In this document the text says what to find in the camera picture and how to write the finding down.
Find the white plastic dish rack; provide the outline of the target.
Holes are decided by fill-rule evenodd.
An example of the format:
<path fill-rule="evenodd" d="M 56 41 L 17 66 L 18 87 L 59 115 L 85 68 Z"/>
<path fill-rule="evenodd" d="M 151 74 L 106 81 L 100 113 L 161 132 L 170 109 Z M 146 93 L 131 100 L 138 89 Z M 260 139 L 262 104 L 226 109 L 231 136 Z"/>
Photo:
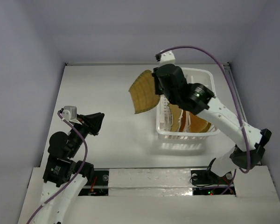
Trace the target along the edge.
<path fill-rule="evenodd" d="M 188 83 L 200 83 L 216 92 L 213 75 L 202 69 L 182 68 Z M 173 116 L 169 108 L 169 101 L 162 95 L 156 107 L 156 131 L 161 139 L 171 140 L 202 140 L 220 133 L 220 130 L 213 124 L 203 133 L 193 133 L 189 130 L 189 124 L 185 126 L 183 132 L 172 132 Z"/>

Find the aluminium side rail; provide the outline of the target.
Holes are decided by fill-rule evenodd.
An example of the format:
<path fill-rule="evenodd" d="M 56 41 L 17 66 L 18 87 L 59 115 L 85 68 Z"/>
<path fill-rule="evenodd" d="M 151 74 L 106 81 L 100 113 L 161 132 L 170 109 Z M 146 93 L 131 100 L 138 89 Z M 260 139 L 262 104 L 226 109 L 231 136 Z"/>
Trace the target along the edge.
<path fill-rule="evenodd" d="M 229 62 L 227 62 L 223 65 L 223 67 L 224 67 L 224 71 L 227 75 L 227 80 L 231 84 L 231 91 L 235 95 L 237 108 L 239 109 L 239 111 L 241 113 L 242 119 L 246 122 L 247 118 L 246 118 L 245 111 L 244 111 L 244 108 L 243 108 L 243 105 L 242 105 L 242 102 L 241 102 L 241 99 L 240 99 L 240 96 L 239 96 L 239 93 L 238 93 L 238 90 L 237 90 L 237 87 L 235 84 L 235 80 L 234 80 L 233 73 L 231 70 L 231 64 Z"/>

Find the square woven bamboo tray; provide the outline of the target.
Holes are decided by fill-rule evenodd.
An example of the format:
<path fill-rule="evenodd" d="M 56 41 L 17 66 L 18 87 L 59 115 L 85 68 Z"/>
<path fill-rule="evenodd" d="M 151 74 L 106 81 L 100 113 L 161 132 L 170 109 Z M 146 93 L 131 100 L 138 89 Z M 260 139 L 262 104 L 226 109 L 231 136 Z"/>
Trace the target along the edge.
<path fill-rule="evenodd" d="M 171 124 L 170 131 L 179 132 L 183 110 L 179 108 L 177 105 L 168 104 L 168 106 L 172 117 L 171 119 L 172 124 Z"/>

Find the white foam front panel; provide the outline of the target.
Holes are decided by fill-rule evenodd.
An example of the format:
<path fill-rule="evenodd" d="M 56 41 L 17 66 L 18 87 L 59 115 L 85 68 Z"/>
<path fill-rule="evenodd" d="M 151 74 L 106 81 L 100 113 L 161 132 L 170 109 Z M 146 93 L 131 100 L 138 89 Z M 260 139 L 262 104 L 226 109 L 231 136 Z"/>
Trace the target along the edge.
<path fill-rule="evenodd" d="M 67 224 L 280 224 L 269 170 L 237 173 L 234 195 L 196 196 L 189 169 L 111 169 L 107 196 L 79 196 Z"/>

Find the round woven bamboo plate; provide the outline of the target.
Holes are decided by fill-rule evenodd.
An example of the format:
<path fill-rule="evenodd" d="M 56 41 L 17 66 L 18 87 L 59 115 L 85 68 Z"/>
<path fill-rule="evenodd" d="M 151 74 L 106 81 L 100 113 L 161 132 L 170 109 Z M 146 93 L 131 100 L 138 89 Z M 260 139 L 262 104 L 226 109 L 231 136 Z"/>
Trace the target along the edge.
<path fill-rule="evenodd" d="M 188 111 L 183 111 L 181 131 L 189 133 L 205 133 L 211 127 L 211 123 L 193 115 Z"/>

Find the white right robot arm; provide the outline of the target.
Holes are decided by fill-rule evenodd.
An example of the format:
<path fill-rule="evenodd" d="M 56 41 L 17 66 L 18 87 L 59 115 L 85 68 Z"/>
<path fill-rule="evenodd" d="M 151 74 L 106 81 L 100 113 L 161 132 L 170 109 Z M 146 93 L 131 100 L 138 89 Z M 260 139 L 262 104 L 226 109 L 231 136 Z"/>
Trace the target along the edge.
<path fill-rule="evenodd" d="M 194 123 L 201 120 L 216 127 L 234 142 L 234 147 L 221 157 L 210 161 L 208 168 L 198 174 L 198 181 L 218 182 L 235 169 L 249 171 L 255 167 L 265 153 L 265 145 L 270 140 L 268 129 L 259 130 L 239 120 L 237 115 L 226 108 L 215 95 L 213 76 L 206 70 L 181 68 L 172 64 L 153 70 L 145 70 L 137 77 L 126 75 L 124 81 L 129 85 L 123 91 L 130 98 L 119 96 L 121 81 L 118 76 L 104 77 L 109 84 L 91 84 L 91 95 L 97 103 L 106 105 L 112 126 L 113 137 L 120 132 L 141 136 L 147 141 L 147 126 L 150 119 L 130 120 L 130 114 L 141 114 L 154 109 L 160 99 L 168 100 L 169 106 L 189 113 L 189 131 L 193 132 Z"/>

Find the rounded woven bamboo tray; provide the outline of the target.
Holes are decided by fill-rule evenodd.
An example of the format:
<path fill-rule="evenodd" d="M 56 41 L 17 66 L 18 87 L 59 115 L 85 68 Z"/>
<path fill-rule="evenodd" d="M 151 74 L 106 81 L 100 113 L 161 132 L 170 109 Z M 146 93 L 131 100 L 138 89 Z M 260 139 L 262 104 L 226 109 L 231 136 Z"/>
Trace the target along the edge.
<path fill-rule="evenodd" d="M 133 82 L 129 88 L 131 95 L 134 113 L 140 114 L 155 108 L 160 96 L 155 94 L 154 77 L 151 70 L 143 71 Z"/>

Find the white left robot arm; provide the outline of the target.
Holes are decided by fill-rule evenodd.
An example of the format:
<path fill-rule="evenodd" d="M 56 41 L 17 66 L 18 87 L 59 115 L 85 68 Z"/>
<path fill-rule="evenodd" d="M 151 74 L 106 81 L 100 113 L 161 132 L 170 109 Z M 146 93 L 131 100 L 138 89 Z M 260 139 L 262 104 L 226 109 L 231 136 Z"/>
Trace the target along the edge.
<path fill-rule="evenodd" d="M 49 139 L 40 210 L 34 224 L 63 224 L 83 186 L 94 179 L 94 166 L 86 162 L 88 149 L 81 161 L 73 161 L 73 158 L 82 145 L 87 146 L 88 135 L 98 135 L 104 113 L 81 115 L 77 114 L 76 107 L 66 106 L 57 115 L 71 130 L 69 133 L 56 132 Z"/>

